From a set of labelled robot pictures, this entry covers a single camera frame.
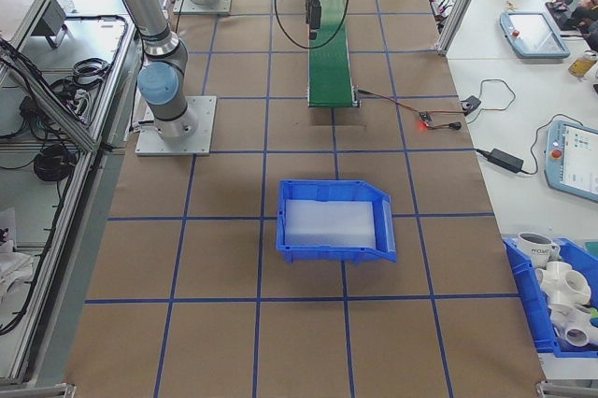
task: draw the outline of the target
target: white mug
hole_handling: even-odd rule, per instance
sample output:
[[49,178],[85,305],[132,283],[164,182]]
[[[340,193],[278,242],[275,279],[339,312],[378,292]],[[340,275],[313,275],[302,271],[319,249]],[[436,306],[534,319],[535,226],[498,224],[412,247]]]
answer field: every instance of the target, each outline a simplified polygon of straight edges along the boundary
[[546,268],[550,260],[558,260],[561,247],[549,237],[536,233],[519,233],[517,248],[530,257],[534,268]]

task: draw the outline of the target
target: tablet screen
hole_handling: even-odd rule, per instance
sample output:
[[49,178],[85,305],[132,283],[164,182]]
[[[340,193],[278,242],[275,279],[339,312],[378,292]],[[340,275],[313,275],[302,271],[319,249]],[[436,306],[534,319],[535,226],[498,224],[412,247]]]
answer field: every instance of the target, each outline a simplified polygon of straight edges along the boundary
[[562,52],[562,47],[552,28],[542,14],[511,14],[509,19],[520,34],[518,40],[525,52]]
[[565,125],[563,185],[598,194],[598,134]]

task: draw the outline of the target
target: grid floor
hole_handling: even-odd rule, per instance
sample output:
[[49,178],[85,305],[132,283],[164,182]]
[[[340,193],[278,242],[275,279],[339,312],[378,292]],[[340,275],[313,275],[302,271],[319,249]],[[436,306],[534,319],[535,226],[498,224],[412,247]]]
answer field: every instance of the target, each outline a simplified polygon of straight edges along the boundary
[[[303,7],[279,0],[297,38]],[[460,109],[427,0],[351,0],[347,26],[355,84]],[[137,158],[130,143],[65,375],[78,396],[535,396],[541,369],[467,130],[422,131],[376,98],[308,109],[307,54],[271,0],[179,30],[186,93],[219,97],[213,150]],[[285,264],[283,178],[389,193],[399,262]]]

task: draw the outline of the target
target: green conveyor belt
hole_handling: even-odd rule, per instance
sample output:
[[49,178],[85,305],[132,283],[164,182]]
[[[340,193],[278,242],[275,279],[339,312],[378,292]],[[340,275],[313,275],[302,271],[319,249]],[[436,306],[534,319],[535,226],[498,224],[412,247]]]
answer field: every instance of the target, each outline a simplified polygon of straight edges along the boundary
[[[344,0],[320,0],[320,2],[321,28],[318,31],[318,38],[310,42],[311,47],[316,47],[330,38],[343,18]],[[353,102],[345,23],[330,43],[321,49],[309,50],[307,95],[310,107],[356,106]]]

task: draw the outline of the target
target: power adapter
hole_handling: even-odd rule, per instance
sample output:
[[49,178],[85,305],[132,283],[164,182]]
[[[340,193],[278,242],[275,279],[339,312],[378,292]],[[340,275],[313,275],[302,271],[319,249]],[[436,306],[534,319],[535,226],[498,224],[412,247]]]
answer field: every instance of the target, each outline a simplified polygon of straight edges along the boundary
[[513,155],[503,152],[499,149],[492,149],[488,152],[487,150],[476,149],[476,152],[482,155],[486,160],[492,164],[506,169],[507,171],[522,172],[523,160],[521,158],[514,157]]
[[461,101],[461,108],[465,112],[464,115],[467,116],[468,114],[476,111],[481,103],[482,101],[480,101],[473,95],[469,96],[464,101]]

